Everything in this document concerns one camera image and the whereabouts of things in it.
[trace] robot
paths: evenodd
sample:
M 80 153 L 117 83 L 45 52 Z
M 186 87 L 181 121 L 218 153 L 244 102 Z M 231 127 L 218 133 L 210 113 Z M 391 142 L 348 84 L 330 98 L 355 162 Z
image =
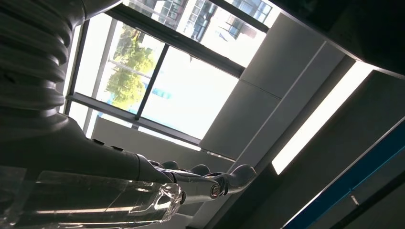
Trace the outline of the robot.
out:
M 72 30 L 118 0 L 2 0 L 0 4 L 0 228 L 135 228 L 170 220 L 182 204 L 246 188 L 231 174 L 158 163 L 85 137 L 60 114 Z

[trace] green foliage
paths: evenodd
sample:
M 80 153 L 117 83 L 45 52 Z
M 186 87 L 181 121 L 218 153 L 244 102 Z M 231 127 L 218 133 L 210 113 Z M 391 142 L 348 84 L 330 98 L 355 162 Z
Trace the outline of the green foliage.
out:
M 114 61 L 122 63 L 141 73 L 147 73 L 155 65 L 151 50 L 140 47 L 138 37 L 140 32 L 123 25 Z M 114 96 L 113 105 L 128 109 L 132 104 L 139 102 L 145 92 L 145 85 L 141 76 L 122 67 L 115 67 L 116 71 L 109 79 L 107 91 Z

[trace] ceiling light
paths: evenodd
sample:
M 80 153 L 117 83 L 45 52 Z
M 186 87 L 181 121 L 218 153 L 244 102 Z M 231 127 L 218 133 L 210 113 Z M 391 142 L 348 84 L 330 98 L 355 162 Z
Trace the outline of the ceiling light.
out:
M 357 61 L 271 162 L 280 174 L 373 70 Z

